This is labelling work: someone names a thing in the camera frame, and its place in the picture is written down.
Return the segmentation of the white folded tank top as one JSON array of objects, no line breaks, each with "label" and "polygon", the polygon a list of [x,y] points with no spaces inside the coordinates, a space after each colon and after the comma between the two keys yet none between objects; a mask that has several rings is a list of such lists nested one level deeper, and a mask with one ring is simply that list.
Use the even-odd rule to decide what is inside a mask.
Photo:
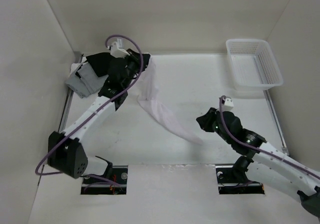
[{"label": "white folded tank top", "polygon": [[73,63],[70,67],[70,74],[72,74],[74,71],[78,70],[82,65],[87,64],[87,62],[84,63]]}]

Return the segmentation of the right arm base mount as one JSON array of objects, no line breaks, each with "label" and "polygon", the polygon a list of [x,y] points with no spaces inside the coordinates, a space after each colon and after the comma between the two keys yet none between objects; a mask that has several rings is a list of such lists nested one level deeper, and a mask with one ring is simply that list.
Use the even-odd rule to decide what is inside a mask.
[{"label": "right arm base mount", "polygon": [[215,166],[220,195],[264,195],[263,184],[249,180],[245,174],[236,174],[232,164]]}]

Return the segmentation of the grey folded tank top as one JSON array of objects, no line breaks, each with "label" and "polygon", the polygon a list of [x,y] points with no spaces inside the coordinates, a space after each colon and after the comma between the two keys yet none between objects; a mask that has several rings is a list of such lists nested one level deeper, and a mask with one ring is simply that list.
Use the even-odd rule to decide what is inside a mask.
[{"label": "grey folded tank top", "polygon": [[87,98],[100,91],[107,78],[107,75],[97,77],[92,67],[87,63],[69,74],[65,84],[80,98]]}]

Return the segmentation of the left aluminium table rail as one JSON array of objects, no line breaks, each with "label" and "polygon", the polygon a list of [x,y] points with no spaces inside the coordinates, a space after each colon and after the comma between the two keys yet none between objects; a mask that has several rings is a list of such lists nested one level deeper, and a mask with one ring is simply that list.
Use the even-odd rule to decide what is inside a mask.
[{"label": "left aluminium table rail", "polygon": [[[81,62],[83,54],[80,51],[74,51],[73,53],[75,55],[74,63]],[[69,87],[67,87],[67,94],[65,97],[65,102],[64,102],[64,107],[62,110],[62,115],[61,115],[61,119],[60,119],[60,123],[59,123],[59,127],[58,127],[58,132],[62,131],[66,126],[68,115],[69,115],[69,110],[70,110],[70,106],[71,106],[71,102],[72,102],[72,98],[73,98],[73,93],[74,92]]]}]

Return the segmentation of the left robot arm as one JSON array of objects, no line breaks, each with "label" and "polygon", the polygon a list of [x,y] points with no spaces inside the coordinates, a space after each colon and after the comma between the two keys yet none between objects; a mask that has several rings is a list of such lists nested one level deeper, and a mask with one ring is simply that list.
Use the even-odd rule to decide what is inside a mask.
[{"label": "left robot arm", "polygon": [[87,111],[62,132],[50,134],[47,159],[50,167],[74,179],[95,175],[103,184],[112,179],[112,163],[97,155],[89,156],[86,151],[94,129],[122,106],[128,87],[148,67],[150,54],[139,54],[131,49],[127,52],[125,57],[109,56],[106,80]]}]

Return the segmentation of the right aluminium table rail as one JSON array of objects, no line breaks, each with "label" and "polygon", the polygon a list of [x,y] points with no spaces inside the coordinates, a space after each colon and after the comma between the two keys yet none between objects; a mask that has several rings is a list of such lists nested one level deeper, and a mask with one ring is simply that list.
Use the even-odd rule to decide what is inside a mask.
[{"label": "right aluminium table rail", "polygon": [[267,101],[268,108],[269,108],[269,110],[271,112],[272,120],[273,120],[274,124],[276,125],[277,131],[278,131],[278,135],[279,135],[279,137],[281,139],[282,152],[287,154],[288,156],[290,156],[290,153],[289,153],[289,150],[288,150],[285,138],[284,138],[284,134],[283,134],[281,126],[280,126],[280,122],[279,122],[279,119],[278,119],[278,116],[277,116],[277,113],[276,113],[276,109],[274,107],[270,92],[268,90],[265,90],[263,93],[264,93],[265,99]]}]

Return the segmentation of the black folded tank top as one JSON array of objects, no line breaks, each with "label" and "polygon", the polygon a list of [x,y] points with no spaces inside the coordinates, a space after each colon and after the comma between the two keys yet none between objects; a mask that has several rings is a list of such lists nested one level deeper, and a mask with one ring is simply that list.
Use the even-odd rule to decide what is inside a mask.
[{"label": "black folded tank top", "polygon": [[108,69],[112,59],[113,57],[108,52],[86,56],[87,62],[90,64],[97,77],[108,75]]}]

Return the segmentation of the aluminium table rail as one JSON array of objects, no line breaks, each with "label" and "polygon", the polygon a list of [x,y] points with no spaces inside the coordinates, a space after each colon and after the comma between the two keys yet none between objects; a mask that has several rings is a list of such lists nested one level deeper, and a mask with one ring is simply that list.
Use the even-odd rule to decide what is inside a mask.
[{"label": "aluminium table rail", "polygon": [[[83,54],[80,51],[74,51],[73,53],[75,55],[74,63],[81,62]],[[69,115],[69,110],[70,110],[70,106],[71,106],[71,102],[72,102],[72,98],[73,98],[73,93],[74,92],[69,87],[67,87],[67,94],[65,97],[65,102],[64,102],[64,107],[62,110],[62,115],[61,115],[61,119],[60,119],[60,123],[59,123],[59,127],[58,127],[58,132],[62,131],[66,126],[68,115]]]},{"label": "aluminium table rail", "polygon": [[277,131],[278,131],[278,135],[279,135],[279,137],[281,139],[282,152],[287,154],[288,156],[290,156],[290,153],[289,153],[289,150],[288,150],[285,138],[284,138],[284,134],[283,134],[281,126],[280,126],[280,122],[279,122],[279,119],[278,119],[278,116],[277,116],[277,113],[276,113],[276,109],[274,107],[270,92],[268,90],[265,90],[263,93],[264,93],[265,99],[267,101],[268,108],[269,108],[269,110],[271,112],[272,120],[273,120],[274,124],[276,125]]}]

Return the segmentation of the white tank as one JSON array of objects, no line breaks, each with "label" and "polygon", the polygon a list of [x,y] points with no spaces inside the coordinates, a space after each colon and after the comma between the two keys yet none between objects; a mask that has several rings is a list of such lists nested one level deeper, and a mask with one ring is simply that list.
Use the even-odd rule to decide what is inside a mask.
[{"label": "white tank", "polygon": [[73,63],[70,67],[70,74],[72,74],[74,71],[78,70],[82,65],[87,64],[87,62],[84,63]]},{"label": "white tank", "polygon": [[194,132],[182,125],[177,116],[158,99],[156,64],[149,53],[143,56],[147,67],[139,78],[141,93],[137,98],[140,107],[170,133],[197,145],[204,142]]}]

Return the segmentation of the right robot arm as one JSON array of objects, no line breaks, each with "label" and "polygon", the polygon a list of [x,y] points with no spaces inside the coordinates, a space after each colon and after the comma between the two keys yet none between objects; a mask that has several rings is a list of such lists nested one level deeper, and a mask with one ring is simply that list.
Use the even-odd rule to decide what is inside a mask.
[{"label": "right robot arm", "polygon": [[266,184],[292,197],[315,217],[320,216],[320,173],[277,150],[264,137],[243,128],[232,112],[215,108],[196,119],[201,129],[217,133],[240,154],[232,176]]}]

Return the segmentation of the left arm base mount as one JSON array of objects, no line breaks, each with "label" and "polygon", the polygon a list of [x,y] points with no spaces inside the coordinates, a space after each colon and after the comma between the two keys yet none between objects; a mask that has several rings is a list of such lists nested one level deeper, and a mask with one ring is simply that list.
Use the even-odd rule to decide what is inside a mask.
[{"label": "left arm base mount", "polygon": [[81,195],[126,195],[128,183],[128,166],[113,166],[106,176],[84,177]]}]

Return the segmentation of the white plastic basket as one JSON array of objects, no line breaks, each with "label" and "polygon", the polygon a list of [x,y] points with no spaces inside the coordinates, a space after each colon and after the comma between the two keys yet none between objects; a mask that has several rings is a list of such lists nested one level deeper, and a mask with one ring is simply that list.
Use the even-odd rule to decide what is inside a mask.
[{"label": "white plastic basket", "polygon": [[283,76],[267,41],[228,39],[225,45],[237,91],[265,91],[283,85]]}]

